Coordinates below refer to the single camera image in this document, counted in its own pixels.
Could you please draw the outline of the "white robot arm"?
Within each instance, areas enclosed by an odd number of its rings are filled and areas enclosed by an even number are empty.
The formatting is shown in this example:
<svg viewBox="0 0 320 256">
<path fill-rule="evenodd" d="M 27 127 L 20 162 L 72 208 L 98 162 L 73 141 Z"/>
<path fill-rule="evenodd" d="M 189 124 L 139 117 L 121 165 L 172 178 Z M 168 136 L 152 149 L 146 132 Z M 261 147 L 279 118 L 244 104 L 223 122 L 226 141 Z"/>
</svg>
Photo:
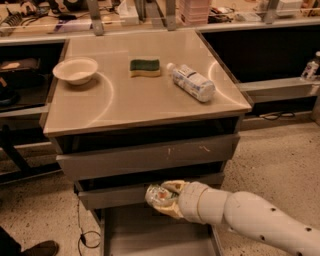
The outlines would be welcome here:
<svg viewBox="0 0 320 256">
<path fill-rule="evenodd" d="M 145 199 L 157 211 L 176 219 L 224 225 L 292 256 L 320 256 L 319 230 L 250 192 L 231 193 L 200 182 L 172 180 L 149 186 Z"/>
</svg>

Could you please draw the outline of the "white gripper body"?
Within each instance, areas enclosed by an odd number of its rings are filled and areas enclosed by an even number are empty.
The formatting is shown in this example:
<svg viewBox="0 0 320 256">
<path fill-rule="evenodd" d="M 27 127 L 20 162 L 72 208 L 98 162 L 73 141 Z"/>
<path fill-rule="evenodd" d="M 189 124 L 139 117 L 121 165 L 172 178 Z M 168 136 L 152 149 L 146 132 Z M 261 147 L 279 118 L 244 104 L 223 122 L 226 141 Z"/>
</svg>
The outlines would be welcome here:
<svg viewBox="0 0 320 256">
<path fill-rule="evenodd" d="M 187 183 L 178 198 L 178 206 L 184 219 L 192 223 L 203 223 L 198 211 L 202 194 L 208 186 L 200 182 Z"/>
</svg>

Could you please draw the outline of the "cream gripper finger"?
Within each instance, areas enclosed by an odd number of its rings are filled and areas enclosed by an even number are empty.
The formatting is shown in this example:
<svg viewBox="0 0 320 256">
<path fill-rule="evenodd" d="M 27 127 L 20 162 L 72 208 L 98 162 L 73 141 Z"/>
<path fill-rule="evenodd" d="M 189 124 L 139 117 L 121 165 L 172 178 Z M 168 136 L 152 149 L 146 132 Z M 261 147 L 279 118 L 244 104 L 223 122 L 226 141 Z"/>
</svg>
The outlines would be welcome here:
<svg viewBox="0 0 320 256">
<path fill-rule="evenodd" d="M 156 209 L 158 212 L 168 215 L 175 219 L 183 217 L 181 210 L 178 206 L 178 199 L 173 198 L 169 200 L 151 200 L 149 205 Z"/>
<path fill-rule="evenodd" d="M 184 180 L 170 180 L 170 181 L 165 181 L 161 184 L 163 188 L 176 194 L 181 194 L 184 187 L 187 185 L 188 185 L 188 182 Z"/>
</svg>

